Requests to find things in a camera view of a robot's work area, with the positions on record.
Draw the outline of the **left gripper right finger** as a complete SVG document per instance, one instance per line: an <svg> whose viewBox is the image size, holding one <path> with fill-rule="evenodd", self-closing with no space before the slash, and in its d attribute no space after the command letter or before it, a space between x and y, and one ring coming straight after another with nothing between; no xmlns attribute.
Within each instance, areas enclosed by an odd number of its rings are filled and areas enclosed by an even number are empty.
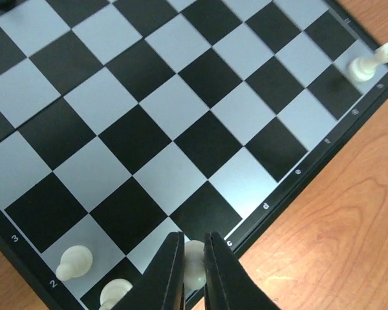
<svg viewBox="0 0 388 310"><path fill-rule="evenodd" d="M253 282L217 232L204 237L206 309L265 310L279 307Z"/></svg>

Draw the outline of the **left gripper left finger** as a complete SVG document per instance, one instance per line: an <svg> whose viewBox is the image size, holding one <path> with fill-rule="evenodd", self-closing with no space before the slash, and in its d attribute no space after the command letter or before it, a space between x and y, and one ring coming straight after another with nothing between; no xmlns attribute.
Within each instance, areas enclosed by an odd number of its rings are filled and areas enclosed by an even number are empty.
<svg viewBox="0 0 388 310"><path fill-rule="evenodd" d="M184 234L171 232L156 252L142 279L114 310L174 310L185 308Z"/></svg>

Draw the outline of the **white chess piece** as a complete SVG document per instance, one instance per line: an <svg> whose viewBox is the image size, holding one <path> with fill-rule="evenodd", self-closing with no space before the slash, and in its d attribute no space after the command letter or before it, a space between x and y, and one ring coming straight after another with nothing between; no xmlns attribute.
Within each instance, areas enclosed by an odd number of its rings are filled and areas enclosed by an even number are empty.
<svg viewBox="0 0 388 310"><path fill-rule="evenodd" d="M206 284L204 267L204 243L190 240L184 249L184 286L187 290L198 290Z"/></svg>

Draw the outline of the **white chess pawn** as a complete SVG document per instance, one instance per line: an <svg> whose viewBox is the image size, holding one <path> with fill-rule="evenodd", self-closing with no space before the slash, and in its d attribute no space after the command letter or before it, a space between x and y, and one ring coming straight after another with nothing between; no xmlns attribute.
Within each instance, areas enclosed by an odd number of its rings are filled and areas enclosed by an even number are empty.
<svg viewBox="0 0 388 310"><path fill-rule="evenodd" d="M92 266L93 255L84 245L69 247L62 254L56 268L56 277L61 281L78 278L85 275Z"/></svg>
<svg viewBox="0 0 388 310"><path fill-rule="evenodd" d="M132 288L132 283L122 278L110 281L100 293L99 310L112 309Z"/></svg>

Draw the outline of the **white chess rook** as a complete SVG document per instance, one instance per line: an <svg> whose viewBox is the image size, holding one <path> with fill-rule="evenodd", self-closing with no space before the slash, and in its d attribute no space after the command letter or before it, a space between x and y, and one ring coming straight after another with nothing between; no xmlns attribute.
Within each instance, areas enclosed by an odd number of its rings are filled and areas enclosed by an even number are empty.
<svg viewBox="0 0 388 310"><path fill-rule="evenodd" d="M366 82L373 78L378 66L388 63L388 42L377 48L372 56L357 57L350 62L350 77L357 82Z"/></svg>

